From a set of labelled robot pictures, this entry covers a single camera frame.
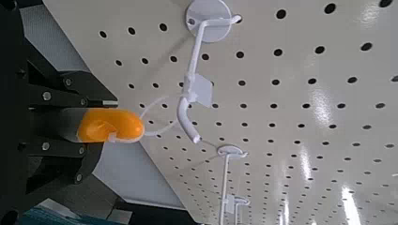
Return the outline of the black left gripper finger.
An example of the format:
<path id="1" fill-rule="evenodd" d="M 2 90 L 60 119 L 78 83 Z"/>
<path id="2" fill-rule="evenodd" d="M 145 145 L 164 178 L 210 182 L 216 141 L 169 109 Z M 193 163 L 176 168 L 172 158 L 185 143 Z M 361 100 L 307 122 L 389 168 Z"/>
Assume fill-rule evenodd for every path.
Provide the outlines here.
<path id="1" fill-rule="evenodd" d="M 102 153 L 103 142 L 69 142 L 38 137 L 27 147 L 29 157 L 39 157 L 41 162 L 35 173 L 27 179 L 26 193 L 49 187 L 57 190 L 54 182 L 78 185 L 96 168 Z"/>
<path id="2" fill-rule="evenodd" d="M 51 64 L 27 63 L 29 107 L 115 108 L 117 97 L 92 73 L 57 71 Z"/>

